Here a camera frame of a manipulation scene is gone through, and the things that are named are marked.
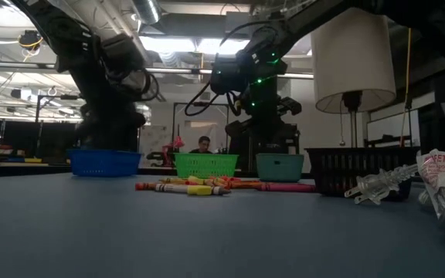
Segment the white red safety tag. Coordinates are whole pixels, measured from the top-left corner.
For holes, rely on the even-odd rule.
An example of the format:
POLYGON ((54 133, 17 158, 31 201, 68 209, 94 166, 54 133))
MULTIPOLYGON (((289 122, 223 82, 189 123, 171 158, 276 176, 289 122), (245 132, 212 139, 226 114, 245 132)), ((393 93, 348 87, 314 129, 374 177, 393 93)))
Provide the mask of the white red safety tag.
POLYGON ((424 208, 431 207, 439 218, 445 209, 445 151, 433 149, 418 156, 416 163, 425 185, 419 203, 424 208))

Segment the black cabinet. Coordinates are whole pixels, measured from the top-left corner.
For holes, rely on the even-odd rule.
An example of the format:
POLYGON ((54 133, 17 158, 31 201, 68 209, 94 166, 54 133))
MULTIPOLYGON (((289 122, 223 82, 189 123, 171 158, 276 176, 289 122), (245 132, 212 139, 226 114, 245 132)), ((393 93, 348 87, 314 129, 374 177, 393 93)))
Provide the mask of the black cabinet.
POLYGON ((296 124, 285 124, 272 137, 263 137, 244 131, 229 137, 228 154, 237 154, 236 168, 241 171, 256 171, 256 156, 260 153, 299 154, 300 132, 296 124))

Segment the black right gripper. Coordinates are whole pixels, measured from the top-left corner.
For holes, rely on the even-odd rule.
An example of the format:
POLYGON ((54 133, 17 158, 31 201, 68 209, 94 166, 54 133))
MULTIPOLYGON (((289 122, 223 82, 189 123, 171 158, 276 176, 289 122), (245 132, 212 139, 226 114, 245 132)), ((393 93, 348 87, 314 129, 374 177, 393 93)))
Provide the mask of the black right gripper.
POLYGON ((249 92, 237 96, 233 91, 229 91, 226 98, 235 116, 240 116, 243 111, 249 116, 244 121, 235 120, 227 124, 228 135, 238 135, 244 131, 259 135, 275 135, 283 128, 282 116, 277 115, 278 101, 283 97, 272 95, 263 99, 253 99, 249 92))

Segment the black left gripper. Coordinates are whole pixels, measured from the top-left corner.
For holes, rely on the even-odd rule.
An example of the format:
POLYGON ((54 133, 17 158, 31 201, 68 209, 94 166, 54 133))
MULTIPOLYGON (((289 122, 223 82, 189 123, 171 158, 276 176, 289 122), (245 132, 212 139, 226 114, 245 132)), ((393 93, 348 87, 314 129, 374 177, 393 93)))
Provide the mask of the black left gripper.
POLYGON ((138 128, 145 116, 133 103, 95 110, 88 103, 80 108, 83 121, 75 132, 82 148, 93 150, 136 151, 138 128))

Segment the red desk lamp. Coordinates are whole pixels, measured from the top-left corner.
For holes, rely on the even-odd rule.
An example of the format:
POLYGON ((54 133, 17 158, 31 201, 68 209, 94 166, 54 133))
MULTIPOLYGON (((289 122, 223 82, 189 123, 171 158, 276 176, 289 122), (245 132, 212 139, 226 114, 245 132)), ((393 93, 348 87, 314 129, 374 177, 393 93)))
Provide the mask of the red desk lamp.
POLYGON ((162 147, 163 165, 165 167, 173 168, 175 166, 175 153, 179 152, 179 149, 183 147, 185 143, 180 136, 175 136, 173 142, 162 147))

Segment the blue plastic basket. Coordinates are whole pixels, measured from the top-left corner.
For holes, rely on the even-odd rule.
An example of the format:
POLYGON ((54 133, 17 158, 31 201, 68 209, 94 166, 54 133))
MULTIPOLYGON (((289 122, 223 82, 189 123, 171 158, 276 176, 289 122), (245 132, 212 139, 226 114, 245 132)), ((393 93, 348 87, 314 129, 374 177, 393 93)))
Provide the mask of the blue plastic basket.
POLYGON ((129 151, 73 149, 68 151, 72 173, 81 177, 136 175, 141 154, 129 151))

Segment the black plastic basket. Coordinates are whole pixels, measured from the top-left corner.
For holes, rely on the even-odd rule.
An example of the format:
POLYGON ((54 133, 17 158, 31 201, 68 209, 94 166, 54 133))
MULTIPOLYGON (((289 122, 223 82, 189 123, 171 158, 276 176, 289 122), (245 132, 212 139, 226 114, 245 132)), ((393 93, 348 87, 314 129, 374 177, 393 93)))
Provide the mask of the black plastic basket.
POLYGON ((418 147, 308 148, 317 192, 342 197, 356 178, 416 163, 418 147))

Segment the person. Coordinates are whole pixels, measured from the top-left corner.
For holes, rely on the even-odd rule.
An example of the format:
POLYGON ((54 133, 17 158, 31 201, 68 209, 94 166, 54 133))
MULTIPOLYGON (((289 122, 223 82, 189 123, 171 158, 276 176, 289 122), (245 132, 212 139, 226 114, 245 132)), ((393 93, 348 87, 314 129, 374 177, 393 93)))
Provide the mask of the person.
POLYGON ((191 150, 192 154, 211 154, 209 150, 210 138, 207 136, 201 136, 198 141, 198 147, 191 150))

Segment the pink crayon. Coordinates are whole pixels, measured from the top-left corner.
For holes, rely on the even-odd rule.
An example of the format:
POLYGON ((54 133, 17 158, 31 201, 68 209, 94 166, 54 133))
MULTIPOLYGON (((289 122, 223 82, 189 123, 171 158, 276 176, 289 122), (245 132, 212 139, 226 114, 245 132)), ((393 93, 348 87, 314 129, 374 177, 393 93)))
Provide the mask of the pink crayon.
POLYGON ((316 191, 314 185, 308 184, 278 184, 278 183, 263 183, 256 186, 256 190, 263 192, 303 192, 313 193, 316 191))

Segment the black metal frame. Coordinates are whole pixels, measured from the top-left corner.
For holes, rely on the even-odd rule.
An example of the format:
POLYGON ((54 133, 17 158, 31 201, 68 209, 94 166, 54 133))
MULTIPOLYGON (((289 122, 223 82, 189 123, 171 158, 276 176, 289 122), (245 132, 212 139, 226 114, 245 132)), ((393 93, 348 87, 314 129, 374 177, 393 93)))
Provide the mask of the black metal frame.
POLYGON ((195 116, 186 116, 187 103, 174 103, 172 108, 172 140, 180 137, 184 145, 181 152, 190 152, 199 147, 199 138, 210 139, 209 150, 216 153, 229 147, 225 126, 229 123, 229 108, 224 104, 211 104, 195 116))
POLYGON ((58 121, 58 122, 75 121, 78 123, 80 121, 80 119, 77 117, 73 118, 73 117, 69 116, 68 112, 65 112, 65 116, 63 116, 63 117, 40 117, 41 109, 46 108, 55 99, 75 101, 75 100, 81 99, 81 96, 76 96, 76 95, 71 95, 71 94, 63 94, 63 95, 59 95, 59 96, 57 96, 57 95, 54 95, 54 96, 38 95, 37 96, 35 122, 40 124, 40 128, 39 128, 39 139, 36 143, 36 151, 38 151, 38 148, 40 146, 41 136, 42 136, 42 127, 43 127, 43 122, 45 119, 54 120, 54 121, 58 121))

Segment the white lamp shade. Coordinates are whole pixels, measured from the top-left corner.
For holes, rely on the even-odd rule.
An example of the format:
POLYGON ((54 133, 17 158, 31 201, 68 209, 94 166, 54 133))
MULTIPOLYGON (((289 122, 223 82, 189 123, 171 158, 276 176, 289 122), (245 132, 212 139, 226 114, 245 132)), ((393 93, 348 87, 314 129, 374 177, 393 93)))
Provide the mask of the white lamp shade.
POLYGON ((315 106, 327 114, 349 114, 357 147, 357 114, 396 98, 387 19, 350 8, 314 30, 311 45, 315 106))

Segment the silver ceiling duct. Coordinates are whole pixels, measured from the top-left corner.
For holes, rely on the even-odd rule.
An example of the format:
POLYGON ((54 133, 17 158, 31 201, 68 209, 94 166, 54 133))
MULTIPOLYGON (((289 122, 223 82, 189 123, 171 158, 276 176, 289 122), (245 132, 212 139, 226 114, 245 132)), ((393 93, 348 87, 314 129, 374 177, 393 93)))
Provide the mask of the silver ceiling duct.
POLYGON ((135 13, 145 25, 157 23, 161 16, 161 7, 157 0, 131 0, 135 13))

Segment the whiteboard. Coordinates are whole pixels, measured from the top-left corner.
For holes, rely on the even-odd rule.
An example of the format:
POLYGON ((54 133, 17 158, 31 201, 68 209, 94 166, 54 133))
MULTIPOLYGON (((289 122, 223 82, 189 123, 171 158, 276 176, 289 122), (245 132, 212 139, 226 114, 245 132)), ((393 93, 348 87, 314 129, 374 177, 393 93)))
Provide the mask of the whiteboard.
POLYGON ((420 146, 420 127, 418 110, 411 110, 406 113, 403 120, 403 113, 395 114, 391 117, 384 117, 367 123, 368 140, 381 139, 383 135, 400 137, 403 134, 407 140, 406 145, 413 142, 416 147, 420 146))

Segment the teal plastic basket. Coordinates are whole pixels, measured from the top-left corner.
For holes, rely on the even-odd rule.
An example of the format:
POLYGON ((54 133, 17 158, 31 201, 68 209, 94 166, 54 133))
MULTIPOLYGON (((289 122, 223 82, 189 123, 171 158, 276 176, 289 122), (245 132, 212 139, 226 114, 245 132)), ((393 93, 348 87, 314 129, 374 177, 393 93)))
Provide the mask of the teal plastic basket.
POLYGON ((301 179, 302 154, 261 153, 256 156, 256 169, 261 181, 297 182, 301 179))

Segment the white crayon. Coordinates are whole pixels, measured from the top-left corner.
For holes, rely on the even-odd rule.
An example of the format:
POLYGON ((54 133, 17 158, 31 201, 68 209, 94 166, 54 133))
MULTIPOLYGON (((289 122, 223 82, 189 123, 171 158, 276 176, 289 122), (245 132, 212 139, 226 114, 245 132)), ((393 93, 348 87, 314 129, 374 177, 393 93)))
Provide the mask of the white crayon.
MULTIPOLYGON (((155 191, 187 194, 188 185, 157 184, 155 191)), ((212 187, 211 195, 228 195, 231 191, 219 186, 212 187)))

